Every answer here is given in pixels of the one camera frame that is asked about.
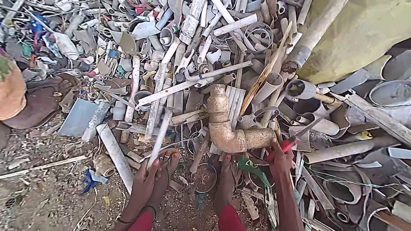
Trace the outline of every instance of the scrap pile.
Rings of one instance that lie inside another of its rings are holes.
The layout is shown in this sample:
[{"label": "scrap pile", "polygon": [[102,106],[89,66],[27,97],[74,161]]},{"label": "scrap pile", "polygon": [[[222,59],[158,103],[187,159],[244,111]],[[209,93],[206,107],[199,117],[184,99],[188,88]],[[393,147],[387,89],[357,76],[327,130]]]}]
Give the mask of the scrap pile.
[{"label": "scrap pile", "polygon": [[[411,147],[402,136],[408,129],[391,127],[380,109],[346,95],[368,83],[373,89],[362,96],[374,105],[402,106],[390,101],[392,84],[369,84],[376,65],[338,84],[315,86],[296,75],[347,1],[330,1],[302,34],[311,0],[3,0],[0,41],[27,83],[74,79],[60,103],[68,116],[58,134],[84,142],[99,134],[108,155],[94,157],[90,184],[118,171],[130,192],[129,166],[138,169],[146,158],[151,164],[168,147],[188,149],[192,174],[214,168],[202,159],[242,154],[238,191],[253,220],[256,197],[275,227],[265,147],[316,121],[292,148],[290,175],[306,230],[368,231],[378,219],[410,230],[403,211],[411,206],[411,168],[403,159],[411,151],[393,148]],[[368,120],[359,122],[362,114]],[[178,192],[188,185],[175,180]],[[216,181],[200,180],[210,185],[196,189],[206,193]]]}]

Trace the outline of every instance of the pipe elbow joint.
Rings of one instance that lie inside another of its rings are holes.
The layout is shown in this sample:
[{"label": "pipe elbow joint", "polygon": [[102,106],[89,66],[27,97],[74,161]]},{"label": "pipe elbow joint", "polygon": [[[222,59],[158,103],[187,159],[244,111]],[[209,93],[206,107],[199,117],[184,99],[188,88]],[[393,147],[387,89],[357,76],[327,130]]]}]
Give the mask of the pipe elbow joint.
[{"label": "pipe elbow joint", "polygon": [[248,149],[264,148],[272,145],[275,133],[271,128],[233,130],[229,120],[229,98],[225,86],[215,84],[208,98],[210,114],[209,130],[213,143],[227,153],[245,152]]}]

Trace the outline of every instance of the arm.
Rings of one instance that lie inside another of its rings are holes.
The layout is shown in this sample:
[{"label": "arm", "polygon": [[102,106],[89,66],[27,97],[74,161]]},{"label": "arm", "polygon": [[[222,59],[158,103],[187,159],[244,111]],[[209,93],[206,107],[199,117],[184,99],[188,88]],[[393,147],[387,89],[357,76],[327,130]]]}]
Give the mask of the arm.
[{"label": "arm", "polygon": [[154,161],[149,171],[146,171],[146,166],[147,161],[145,160],[134,175],[129,202],[121,214],[121,217],[116,222],[113,231],[128,230],[148,201],[154,187],[156,172],[159,169],[159,160]]},{"label": "arm", "polygon": [[277,194],[279,229],[302,231],[304,226],[294,197],[289,173],[294,155],[291,150],[284,154],[278,143],[269,148],[268,152],[267,161],[270,164],[270,171],[274,177],[275,192]]}]

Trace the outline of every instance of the dirt ground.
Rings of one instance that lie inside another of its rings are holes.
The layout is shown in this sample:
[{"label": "dirt ground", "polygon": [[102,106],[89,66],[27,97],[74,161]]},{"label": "dirt ground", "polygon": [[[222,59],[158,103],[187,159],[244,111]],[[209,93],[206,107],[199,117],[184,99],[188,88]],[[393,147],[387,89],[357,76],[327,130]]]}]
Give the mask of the dirt ground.
[{"label": "dirt ground", "polygon": [[[92,156],[98,149],[98,142],[82,143],[80,138],[57,136],[57,132],[41,136],[42,132],[63,120],[64,114],[59,113],[39,129],[12,129],[7,147],[0,152],[0,175],[84,154]],[[182,153],[182,162],[192,159],[187,151]],[[7,169],[12,162],[25,158],[29,161],[15,169]],[[84,173],[92,167],[90,157],[0,180],[0,230],[110,230],[127,204],[128,193],[115,173],[106,184],[99,183],[95,190],[82,194],[86,186]],[[175,173],[173,179],[184,185],[177,176],[189,181],[188,168]],[[153,230],[218,230],[218,218],[212,210],[215,192],[216,187],[206,194],[194,193],[190,185],[179,194],[169,187]],[[256,202],[260,219],[254,221],[251,221],[238,192],[234,193],[232,204],[247,230],[268,230],[261,201]]]}]

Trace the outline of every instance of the red pants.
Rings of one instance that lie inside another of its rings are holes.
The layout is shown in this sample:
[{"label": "red pants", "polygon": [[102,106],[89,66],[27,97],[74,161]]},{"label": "red pants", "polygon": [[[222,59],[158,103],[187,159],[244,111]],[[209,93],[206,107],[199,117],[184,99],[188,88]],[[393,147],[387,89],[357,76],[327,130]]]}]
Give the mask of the red pants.
[{"label": "red pants", "polygon": [[[153,226],[153,219],[153,215],[147,210],[140,215],[128,231],[150,231]],[[221,211],[220,218],[218,220],[218,230],[245,231],[245,228],[238,217],[237,211],[233,206],[226,206]]]}]

